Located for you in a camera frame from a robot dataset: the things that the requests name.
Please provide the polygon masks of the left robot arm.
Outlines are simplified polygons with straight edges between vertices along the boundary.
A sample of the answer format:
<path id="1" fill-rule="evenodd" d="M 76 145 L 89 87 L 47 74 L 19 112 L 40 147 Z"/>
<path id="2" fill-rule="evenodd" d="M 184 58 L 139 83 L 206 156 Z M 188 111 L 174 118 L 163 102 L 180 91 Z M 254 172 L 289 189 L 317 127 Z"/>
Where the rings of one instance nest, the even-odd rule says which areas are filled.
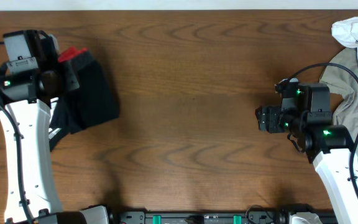
<path id="1" fill-rule="evenodd" d="M 50 153 L 55 100 L 77 93 L 70 60 L 59 60 L 56 38 L 42 30 L 3 35 L 9 60 L 0 72 L 0 122 L 7 156 L 5 223 L 104 223 L 105 205 L 66 212 L 57 194 Z"/>

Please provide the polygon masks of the black leggings red waistband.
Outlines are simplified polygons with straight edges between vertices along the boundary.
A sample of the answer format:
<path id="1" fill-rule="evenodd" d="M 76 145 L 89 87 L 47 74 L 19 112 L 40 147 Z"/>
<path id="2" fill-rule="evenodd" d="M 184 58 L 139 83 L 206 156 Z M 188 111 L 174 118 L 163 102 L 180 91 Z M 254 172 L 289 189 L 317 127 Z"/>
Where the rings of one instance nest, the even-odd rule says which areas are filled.
<path id="1" fill-rule="evenodd" d="M 119 102 L 113 95 L 101 64 L 87 48 L 70 47 L 59 62 L 69 62 L 78 75 L 79 89 L 59 97 L 63 121 L 61 130 L 49 140 L 50 150 L 67 134 L 106 123 L 119 117 Z"/>

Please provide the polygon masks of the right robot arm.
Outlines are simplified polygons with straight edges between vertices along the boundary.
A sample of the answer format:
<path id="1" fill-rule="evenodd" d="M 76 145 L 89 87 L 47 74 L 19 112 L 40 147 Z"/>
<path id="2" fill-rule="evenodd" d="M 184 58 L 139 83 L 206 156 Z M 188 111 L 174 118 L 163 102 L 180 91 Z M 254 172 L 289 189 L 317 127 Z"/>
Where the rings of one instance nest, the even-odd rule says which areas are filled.
<path id="1" fill-rule="evenodd" d="M 332 123 L 329 105 L 282 103 L 261 106 L 258 128 L 286 133 L 298 152 L 306 154 L 328 193 L 338 223 L 358 223 L 358 161 L 348 129 Z"/>

